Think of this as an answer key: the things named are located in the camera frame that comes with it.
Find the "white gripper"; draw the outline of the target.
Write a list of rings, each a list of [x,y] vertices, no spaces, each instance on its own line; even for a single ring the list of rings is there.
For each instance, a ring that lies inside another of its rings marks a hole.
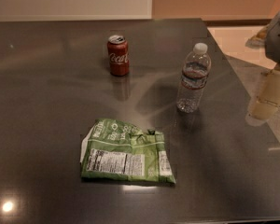
[[[280,109],[280,63],[269,72],[260,74],[256,93],[251,97],[247,118],[267,121]]]

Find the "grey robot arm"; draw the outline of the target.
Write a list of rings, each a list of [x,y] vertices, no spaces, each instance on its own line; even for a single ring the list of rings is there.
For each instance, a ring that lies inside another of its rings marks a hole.
[[[256,94],[248,105],[246,120],[255,126],[280,109],[280,10],[267,26],[264,48],[266,57],[276,65],[269,72],[260,74]]]

